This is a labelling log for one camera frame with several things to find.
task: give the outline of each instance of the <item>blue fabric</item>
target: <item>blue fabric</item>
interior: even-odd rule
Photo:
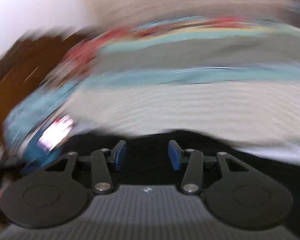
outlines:
[[[174,146],[174,143],[172,141],[169,141],[168,143],[168,155],[171,161],[171,164],[173,166],[173,169],[175,171],[179,171],[181,168],[181,149],[178,149]]]
[[[57,90],[40,87],[13,108],[3,123],[6,146],[17,149],[34,127],[66,101],[77,84],[70,81]]]
[[[80,86],[125,87],[155,84],[193,84],[222,81],[300,80],[300,63],[249,64],[233,67],[194,67],[184,70],[130,70],[91,75]]]
[[[186,41],[193,39],[221,39],[229,36],[266,36],[268,33],[264,30],[260,31],[251,31],[251,30],[220,30],[220,31],[202,31],[202,32],[181,32],[169,35],[163,35],[160,37],[153,37],[151,39],[141,39],[136,41],[122,41],[122,42],[114,42],[107,46],[105,46],[100,53],[107,54],[112,52],[120,52],[120,51],[134,51],[138,49],[144,49],[149,46],[154,46],[158,44],[165,44],[170,42],[177,41]]]
[[[47,153],[37,144],[38,140],[47,128],[47,126],[43,126],[41,129],[39,129],[39,131],[28,143],[22,155],[22,159],[25,163],[33,163],[35,160],[34,165],[39,168],[54,161],[61,154],[62,146],[52,149],[49,153]]]

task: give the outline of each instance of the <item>gray ribbed surface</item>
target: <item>gray ribbed surface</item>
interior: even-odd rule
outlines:
[[[178,193],[174,186],[120,186],[98,196],[81,216],[51,229],[30,230],[10,226],[6,240],[206,239],[296,240],[284,227],[266,231],[240,231],[213,218],[199,198]]]

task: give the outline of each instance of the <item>circular disc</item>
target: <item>circular disc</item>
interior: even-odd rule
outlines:
[[[13,223],[27,228],[49,228],[68,222],[86,206],[88,194],[62,172],[40,172],[24,177],[3,193],[1,208]]]
[[[249,172],[233,172],[211,185],[205,203],[212,215],[242,229],[279,225],[290,213],[293,198],[280,183]]]

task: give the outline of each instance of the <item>white surface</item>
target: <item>white surface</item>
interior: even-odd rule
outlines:
[[[27,31],[93,24],[81,0],[0,0],[0,56]]]
[[[300,142],[300,81],[106,87],[82,83],[64,109],[131,136],[187,129],[237,146]]]
[[[239,147],[236,149],[261,158],[273,159],[300,166],[300,144],[291,143],[282,147]]]

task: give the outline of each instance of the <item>brown wooden surface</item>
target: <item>brown wooden surface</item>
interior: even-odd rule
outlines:
[[[52,35],[20,39],[0,59],[0,142],[2,123],[10,110],[39,86],[71,47],[86,37],[80,32],[65,40]]]

